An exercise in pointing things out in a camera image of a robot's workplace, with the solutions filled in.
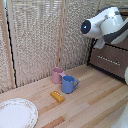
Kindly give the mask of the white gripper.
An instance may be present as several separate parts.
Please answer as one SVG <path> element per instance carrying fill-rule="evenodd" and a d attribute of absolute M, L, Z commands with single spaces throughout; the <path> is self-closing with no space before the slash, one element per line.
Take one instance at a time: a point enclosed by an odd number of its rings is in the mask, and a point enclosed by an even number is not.
<path fill-rule="evenodd" d="M 104 47 L 104 45 L 105 45 L 105 41 L 104 41 L 103 38 L 101 38 L 101 39 L 97 40 L 97 42 L 94 45 L 94 47 L 97 48 L 97 49 L 102 49 Z"/>

